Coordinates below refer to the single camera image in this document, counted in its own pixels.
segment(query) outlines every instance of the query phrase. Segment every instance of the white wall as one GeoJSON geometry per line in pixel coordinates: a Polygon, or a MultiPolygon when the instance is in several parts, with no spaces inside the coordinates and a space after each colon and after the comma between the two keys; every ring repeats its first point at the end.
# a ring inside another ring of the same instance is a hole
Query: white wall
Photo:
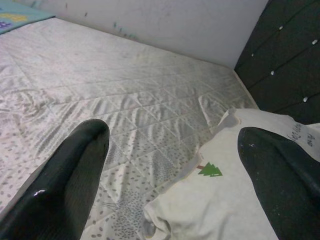
{"type": "Polygon", "coordinates": [[[16,0],[57,17],[233,68],[268,0],[16,0]]]}

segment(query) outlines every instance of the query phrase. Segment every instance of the gray speckle pattern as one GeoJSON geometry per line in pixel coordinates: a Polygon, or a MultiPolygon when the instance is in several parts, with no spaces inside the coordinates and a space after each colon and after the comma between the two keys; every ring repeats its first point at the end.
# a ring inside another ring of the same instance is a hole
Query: gray speckle pattern
{"type": "Polygon", "coordinates": [[[57,18],[0,35],[0,211],[82,121],[110,128],[83,240],[139,240],[143,207],[231,107],[232,70],[57,18]]]}

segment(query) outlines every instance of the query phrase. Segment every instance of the white quilted fabric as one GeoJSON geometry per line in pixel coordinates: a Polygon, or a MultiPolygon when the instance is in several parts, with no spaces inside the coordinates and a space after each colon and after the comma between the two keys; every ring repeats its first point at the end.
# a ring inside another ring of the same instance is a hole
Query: white quilted fabric
{"type": "Polygon", "coordinates": [[[98,118],[110,147],[82,239],[142,239],[143,206],[232,106],[256,108],[223,66],[57,18],[0,35],[0,211],[80,122],[98,118]]]}

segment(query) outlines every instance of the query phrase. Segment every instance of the dark padded panel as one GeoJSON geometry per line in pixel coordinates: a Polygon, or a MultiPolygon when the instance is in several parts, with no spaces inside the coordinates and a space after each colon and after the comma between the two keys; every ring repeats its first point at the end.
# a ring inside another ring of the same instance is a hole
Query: dark padded panel
{"type": "Polygon", "coordinates": [[[320,239],[320,163],[294,141],[256,127],[240,131],[238,152],[278,238],[320,239]]]}
{"type": "MultiPolygon", "coordinates": [[[[271,0],[267,4],[235,67],[261,110],[278,112],[290,107],[286,112],[296,121],[320,122],[320,112],[308,113],[312,118],[302,120],[291,108],[320,93],[319,16],[320,0],[271,0]]],[[[316,111],[310,106],[308,111],[316,111]]]]}
{"type": "Polygon", "coordinates": [[[91,119],[77,126],[3,210],[0,239],[80,239],[108,148],[105,122],[91,119]]]}

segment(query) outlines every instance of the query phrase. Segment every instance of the pine tree graphic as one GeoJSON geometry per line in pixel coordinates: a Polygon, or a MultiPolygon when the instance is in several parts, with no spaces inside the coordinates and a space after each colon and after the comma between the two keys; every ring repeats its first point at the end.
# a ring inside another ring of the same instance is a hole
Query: pine tree graphic
{"type": "Polygon", "coordinates": [[[208,162],[205,166],[199,165],[196,168],[201,169],[201,171],[198,174],[203,174],[204,176],[210,176],[210,177],[222,176],[220,169],[215,165],[210,164],[210,162],[208,162]]]}

